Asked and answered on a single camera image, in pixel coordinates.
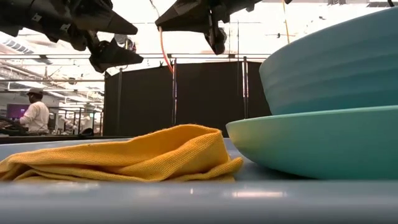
purple screen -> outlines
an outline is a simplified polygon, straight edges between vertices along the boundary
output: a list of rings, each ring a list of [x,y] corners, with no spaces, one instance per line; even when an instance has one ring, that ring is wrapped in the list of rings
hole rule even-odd
[[[14,119],[23,117],[28,107],[29,105],[7,104],[7,118]]]

cloth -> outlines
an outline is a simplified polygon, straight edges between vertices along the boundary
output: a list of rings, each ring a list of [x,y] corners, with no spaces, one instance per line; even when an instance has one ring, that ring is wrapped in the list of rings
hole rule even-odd
[[[14,154],[0,162],[0,180],[233,181],[242,164],[229,157],[220,130],[182,125],[125,142]]]
[[[30,132],[47,132],[49,130],[50,112],[47,106],[38,101],[29,105],[24,116],[19,119],[22,125],[28,125]]]

blue-gray table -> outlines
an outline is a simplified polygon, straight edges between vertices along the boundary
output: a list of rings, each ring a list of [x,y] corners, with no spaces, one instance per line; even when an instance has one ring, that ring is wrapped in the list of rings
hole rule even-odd
[[[0,158],[101,141],[1,145]],[[229,140],[226,145],[231,157],[242,156]],[[236,180],[1,184],[0,223],[398,223],[398,182],[305,180],[247,159]]]

black robotic arm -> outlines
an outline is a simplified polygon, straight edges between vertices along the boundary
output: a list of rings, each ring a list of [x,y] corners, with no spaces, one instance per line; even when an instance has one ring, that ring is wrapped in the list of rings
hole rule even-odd
[[[115,40],[98,39],[97,32],[137,34],[137,27],[113,11],[111,0],[1,0],[0,31],[16,37],[23,27],[45,34],[52,42],[69,42],[75,50],[89,49],[90,62],[100,73],[143,61]]]
[[[200,32],[214,53],[225,51],[226,35],[218,21],[229,22],[230,15],[242,9],[251,12],[261,0],[177,0],[156,20],[163,31]]]

stacked dishes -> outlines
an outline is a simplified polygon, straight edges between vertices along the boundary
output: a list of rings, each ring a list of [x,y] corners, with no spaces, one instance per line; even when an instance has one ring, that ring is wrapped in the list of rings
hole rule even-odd
[[[261,165],[319,179],[398,179],[398,7],[318,31],[261,66],[273,116],[229,123]]]

